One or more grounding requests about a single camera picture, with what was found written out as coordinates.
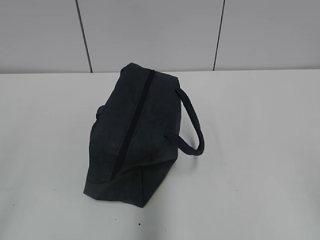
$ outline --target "white table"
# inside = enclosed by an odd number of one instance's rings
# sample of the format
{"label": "white table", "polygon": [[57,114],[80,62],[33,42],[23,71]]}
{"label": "white table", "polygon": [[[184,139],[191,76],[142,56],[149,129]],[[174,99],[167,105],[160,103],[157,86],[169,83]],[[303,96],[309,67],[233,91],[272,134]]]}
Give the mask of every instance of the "white table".
{"label": "white table", "polygon": [[[118,73],[0,75],[0,239],[319,240],[320,70],[171,74],[205,151],[180,152],[145,208],[83,194]],[[184,110],[181,135],[197,145]]]}

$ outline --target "felt fabric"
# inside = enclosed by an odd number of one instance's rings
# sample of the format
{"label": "felt fabric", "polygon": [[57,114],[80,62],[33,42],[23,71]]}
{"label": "felt fabric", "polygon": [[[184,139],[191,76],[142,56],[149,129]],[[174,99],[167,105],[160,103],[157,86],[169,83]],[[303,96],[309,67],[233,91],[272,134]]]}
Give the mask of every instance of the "felt fabric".
{"label": "felt fabric", "polygon": [[198,149],[179,137],[181,99],[187,96],[180,90],[175,76],[134,63],[121,70],[91,129],[84,194],[144,207],[177,160],[178,148],[202,154],[204,139],[188,97],[184,100],[199,137]]}

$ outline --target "bag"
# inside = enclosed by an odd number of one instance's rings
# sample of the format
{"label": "bag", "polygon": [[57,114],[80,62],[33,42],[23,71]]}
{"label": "bag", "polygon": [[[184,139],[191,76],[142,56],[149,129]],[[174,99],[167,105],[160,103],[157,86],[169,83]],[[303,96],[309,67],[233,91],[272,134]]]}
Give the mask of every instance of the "bag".
{"label": "bag", "polygon": [[[179,136],[181,101],[199,138],[197,149]],[[84,194],[143,208],[177,160],[178,148],[194,156],[205,148],[178,78],[130,63],[96,113]]]}

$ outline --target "white wall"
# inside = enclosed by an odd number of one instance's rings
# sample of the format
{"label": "white wall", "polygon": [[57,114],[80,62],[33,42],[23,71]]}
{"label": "white wall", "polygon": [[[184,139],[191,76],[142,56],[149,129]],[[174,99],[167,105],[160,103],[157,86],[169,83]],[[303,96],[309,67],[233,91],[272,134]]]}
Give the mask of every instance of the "white wall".
{"label": "white wall", "polygon": [[[211,71],[224,0],[78,0],[93,72]],[[225,0],[215,70],[320,68],[320,1]],[[90,71],[75,0],[1,0],[0,74]]]}
{"label": "white wall", "polygon": [[79,0],[95,72],[212,70],[222,0]]}
{"label": "white wall", "polygon": [[320,68],[319,0],[225,0],[216,70]]}
{"label": "white wall", "polygon": [[89,72],[72,0],[0,0],[0,74]]}

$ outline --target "zipper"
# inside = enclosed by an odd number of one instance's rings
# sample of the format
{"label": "zipper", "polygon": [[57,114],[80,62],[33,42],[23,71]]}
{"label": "zipper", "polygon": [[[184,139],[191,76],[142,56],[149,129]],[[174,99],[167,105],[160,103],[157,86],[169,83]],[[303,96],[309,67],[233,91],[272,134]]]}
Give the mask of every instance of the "zipper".
{"label": "zipper", "polygon": [[147,79],[145,81],[141,96],[140,96],[139,101],[138,101],[138,103],[136,105],[135,112],[133,114],[131,123],[129,125],[129,128],[128,128],[125,136],[124,136],[124,139],[123,139],[123,142],[121,144],[118,156],[117,156],[117,158],[115,160],[115,164],[114,164],[114,167],[113,167],[111,179],[115,178],[117,173],[120,171],[122,165],[124,164],[124,161],[125,161],[125,158],[126,158],[126,155],[127,155],[131,140],[132,140],[132,138],[134,136],[134,133],[135,133],[136,127],[138,125],[142,110],[144,108],[144,105],[145,105],[145,102],[146,102],[146,99],[147,99],[147,95],[148,95],[148,92],[149,92],[149,89],[150,89],[150,86],[151,86],[151,82],[152,82],[152,80],[154,78],[154,75],[155,75],[155,70],[150,70],[150,73],[149,73],[149,75],[148,75],[148,77],[147,77]]}

